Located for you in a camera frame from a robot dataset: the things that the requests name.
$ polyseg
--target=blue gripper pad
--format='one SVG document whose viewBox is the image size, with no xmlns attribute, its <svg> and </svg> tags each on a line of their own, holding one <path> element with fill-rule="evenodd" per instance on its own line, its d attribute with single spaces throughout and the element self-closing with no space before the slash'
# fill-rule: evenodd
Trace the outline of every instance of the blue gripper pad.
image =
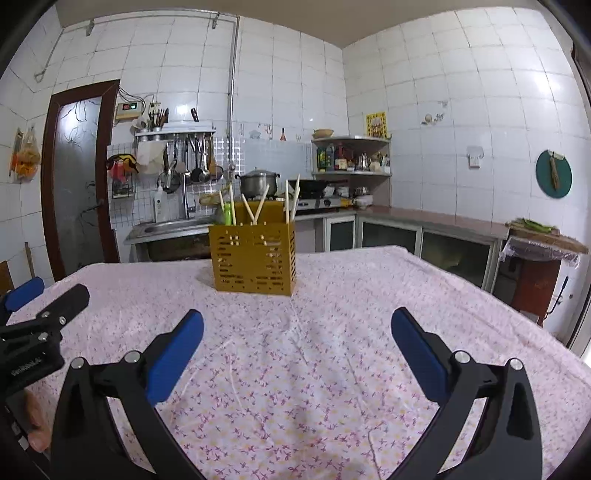
<svg viewBox="0 0 591 480">
<path fill-rule="evenodd" d="M 203 317 L 193 310 L 148 372 L 146 396 L 152 406 L 165 401 L 203 339 Z"/>
<path fill-rule="evenodd" d="M 392 314 L 392 337 L 404 355 L 425 396 L 443 404 L 449 396 L 447 370 L 428 344 L 418 323 L 405 308 Z"/>
<path fill-rule="evenodd" d="M 17 312 L 31 300 L 41 295 L 44 289 L 45 284 L 42 279 L 39 277 L 32 278 L 20 287 L 9 292 L 6 296 L 4 306 L 11 313 Z"/>
</svg>

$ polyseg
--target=round green cutting board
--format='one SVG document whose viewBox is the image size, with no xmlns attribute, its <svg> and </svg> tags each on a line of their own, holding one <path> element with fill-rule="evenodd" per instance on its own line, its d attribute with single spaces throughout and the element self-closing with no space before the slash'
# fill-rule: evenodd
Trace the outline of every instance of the round green cutting board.
<svg viewBox="0 0 591 480">
<path fill-rule="evenodd" d="M 551 167 L 550 167 L 550 153 L 544 150 L 538 157 L 535 164 L 535 178 L 538 180 L 538 185 L 542 191 L 549 197 L 561 199 L 564 197 L 573 185 L 573 172 L 570 169 L 569 162 L 564 158 L 563 160 L 554 160 L 556 163 L 556 170 L 558 178 L 560 179 L 560 187 L 555 190 L 552 185 Z"/>
</svg>

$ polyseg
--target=door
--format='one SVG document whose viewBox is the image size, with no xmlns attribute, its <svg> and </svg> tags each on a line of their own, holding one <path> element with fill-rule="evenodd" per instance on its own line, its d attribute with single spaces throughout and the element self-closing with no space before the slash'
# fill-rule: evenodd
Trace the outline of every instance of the door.
<svg viewBox="0 0 591 480">
<path fill-rule="evenodd" d="M 41 163 L 47 254 L 61 280 L 99 262 L 118 262 L 109 220 L 106 150 L 119 81 L 51 97 Z"/>
<path fill-rule="evenodd" d="M 355 248 L 355 216 L 327 218 L 324 223 L 324 251 Z"/>
<path fill-rule="evenodd" d="M 387 220 L 361 220 L 360 228 L 362 247 L 398 245 L 412 254 L 420 251 L 420 227 Z"/>
<path fill-rule="evenodd" d="M 423 232 L 421 258 L 477 287 L 483 287 L 491 256 L 491 245 Z"/>
</svg>

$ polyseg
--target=yellow poster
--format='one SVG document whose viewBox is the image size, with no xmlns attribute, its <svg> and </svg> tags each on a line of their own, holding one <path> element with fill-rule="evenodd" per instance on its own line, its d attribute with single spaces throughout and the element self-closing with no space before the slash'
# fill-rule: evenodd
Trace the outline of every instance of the yellow poster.
<svg viewBox="0 0 591 480">
<path fill-rule="evenodd" d="M 388 138 L 386 112 L 377 112 L 365 115 L 365 130 L 369 137 Z"/>
</svg>

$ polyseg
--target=wooden bowl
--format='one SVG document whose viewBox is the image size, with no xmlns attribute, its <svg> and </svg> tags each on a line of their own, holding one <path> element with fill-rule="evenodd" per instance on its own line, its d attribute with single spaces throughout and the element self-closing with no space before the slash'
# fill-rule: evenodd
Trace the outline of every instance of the wooden bowl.
<svg viewBox="0 0 591 480">
<path fill-rule="evenodd" d="M 330 137 L 333 133 L 335 133 L 335 131 L 330 128 L 319 128 L 318 130 L 314 130 L 312 138 L 326 138 Z"/>
</svg>

